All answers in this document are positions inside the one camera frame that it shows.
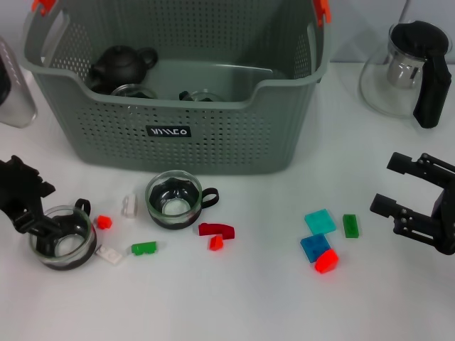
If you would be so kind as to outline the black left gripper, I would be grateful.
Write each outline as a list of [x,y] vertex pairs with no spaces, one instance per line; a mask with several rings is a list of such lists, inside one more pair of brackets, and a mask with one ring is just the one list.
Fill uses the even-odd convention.
[[63,235],[60,225],[43,211],[41,200],[54,192],[55,187],[18,156],[1,162],[1,211],[17,232],[36,237],[36,251],[42,255],[55,255]]

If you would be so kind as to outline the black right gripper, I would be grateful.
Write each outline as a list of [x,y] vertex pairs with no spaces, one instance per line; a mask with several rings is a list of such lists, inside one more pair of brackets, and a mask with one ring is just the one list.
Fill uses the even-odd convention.
[[454,166],[423,153],[417,161],[394,152],[387,169],[400,174],[410,174],[443,188],[434,203],[432,217],[398,205],[377,194],[370,211],[394,220],[393,232],[434,247],[442,254],[454,254]]

